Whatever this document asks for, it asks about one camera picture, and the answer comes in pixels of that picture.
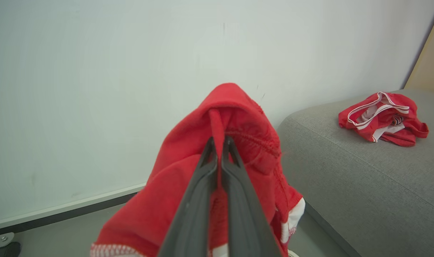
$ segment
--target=baseboard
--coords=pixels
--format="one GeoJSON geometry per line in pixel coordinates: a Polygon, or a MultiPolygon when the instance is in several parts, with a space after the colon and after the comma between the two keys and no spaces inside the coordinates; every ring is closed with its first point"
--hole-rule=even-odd
{"type": "Polygon", "coordinates": [[[0,220],[0,234],[3,234],[4,231],[9,229],[11,229],[11,231],[7,232],[18,233],[34,227],[44,226],[57,221],[63,221],[68,218],[126,203],[131,197],[144,188],[144,186],[145,183],[142,183],[82,200],[65,203],[63,205],[25,213],[11,218],[5,218],[0,220]]]}

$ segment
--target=sofa seam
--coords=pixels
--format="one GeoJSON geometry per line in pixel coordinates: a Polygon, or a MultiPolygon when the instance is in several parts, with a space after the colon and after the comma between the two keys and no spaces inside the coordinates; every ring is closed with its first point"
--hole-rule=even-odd
{"type": "Polygon", "coordinates": [[[319,136],[319,137],[325,139],[326,141],[332,143],[333,145],[335,145],[335,146],[337,146],[338,148],[342,149],[342,150],[345,151],[346,153],[349,153],[351,156],[357,158],[361,163],[364,163],[364,164],[367,165],[368,167],[370,167],[370,168],[376,170],[376,171],[377,171],[379,174],[381,174],[382,176],[389,178],[391,181],[395,182],[396,184],[398,184],[399,186],[401,186],[402,188],[404,188],[406,191],[408,191],[408,192],[410,192],[411,194],[415,195],[415,197],[417,197],[417,199],[423,201],[424,203],[426,203],[427,205],[429,205],[430,207],[432,207],[432,208],[434,209],[434,205],[432,205],[430,202],[428,202],[427,200],[425,200],[425,199],[422,198],[422,197],[419,197],[416,193],[414,193],[414,192],[412,192],[410,189],[406,188],[403,184],[397,182],[395,179],[391,178],[390,176],[388,176],[388,175],[382,173],[380,170],[378,170],[378,169],[375,168],[374,166],[370,165],[370,164],[367,163],[366,161],[363,161],[363,160],[362,160],[361,158],[359,158],[357,155],[355,155],[355,154],[353,154],[353,153],[347,151],[345,148],[343,148],[343,147],[337,145],[336,143],[334,143],[334,142],[332,142],[331,140],[327,139],[326,137],[324,137],[324,136],[322,136],[322,135],[316,133],[315,131],[313,131],[313,130],[311,130],[310,128],[304,126],[303,124],[297,122],[296,120],[294,120],[294,119],[291,119],[291,120],[294,121],[295,123],[297,123],[298,125],[300,125],[301,127],[305,128],[306,130],[309,130],[310,132],[314,133],[315,135],[317,135],[317,136],[319,136]]]}

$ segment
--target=caster wheel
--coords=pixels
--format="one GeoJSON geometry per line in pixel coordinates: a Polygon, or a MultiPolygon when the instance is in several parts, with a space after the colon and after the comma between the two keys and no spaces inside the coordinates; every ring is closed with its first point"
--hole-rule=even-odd
{"type": "Polygon", "coordinates": [[[20,243],[9,243],[5,247],[0,247],[0,257],[18,257],[20,254],[20,250],[20,243]]]}

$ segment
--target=black baseboard strip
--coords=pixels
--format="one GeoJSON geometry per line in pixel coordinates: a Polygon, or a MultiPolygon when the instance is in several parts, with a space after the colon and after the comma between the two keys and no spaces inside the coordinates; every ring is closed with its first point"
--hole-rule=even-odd
{"type": "Polygon", "coordinates": [[[1,228],[0,229],[0,235],[5,234],[5,233],[9,233],[9,232],[20,233],[23,231],[37,228],[37,227],[49,225],[49,224],[52,224],[55,222],[65,221],[65,220],[68,220],[69,218],[75,218],[77,216],[85,215],[87,213],[103,210],[103,209],[113,207],[116,205],[122,205],[123,203],[128,202],[136,194],[137,194],[137,192],[132,193],[132,194],[128,194],[128,195],[124,195],[121,197],[117,197],[117,198],[114,198],[111,200],[107,200],[107,201],[104,201],[101,203],[95,203],[93,205],[89,205],[89,206],[77,208],[74,210],[58,213],[55,215],[47,216],[44,218],[38,218],[37,220],[34,220],[34,221],[27,221],[24,223],[20,223],[20,224],[12,225],[9,227],[1,228]]]}
{"type": "Polygon", "coordinates": [[[305,211],[350,257],[361,257],[361,255],[358,254],[358,252],[307,202],[305,211]]]}

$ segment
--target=red and white jacket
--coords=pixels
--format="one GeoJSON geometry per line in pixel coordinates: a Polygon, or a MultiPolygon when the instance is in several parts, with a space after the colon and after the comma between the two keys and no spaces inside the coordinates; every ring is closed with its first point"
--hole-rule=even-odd
{"type": "MultiPolygon", "coordinates": [[[[261,107],[233,83],[215,88],[165,138],[145,188],[120,209],[92,245],[93,257],[153,257],[160,249],[207,140],[221,158],[230,135],[284,257],[305,208],[287,184],[280,140],[261,107]]],[[[209,256],[228,256],[228,203],[221,185],[213,193],[209,256]]]]}
{"type": "Polygon", "coordinates": [[[416,115],[417,106],[401,94],[378,92],[339,113],[339,126],[355,130],[370,142],[379,139],[400,146],[413,146],[429,130],[416,115]]]}

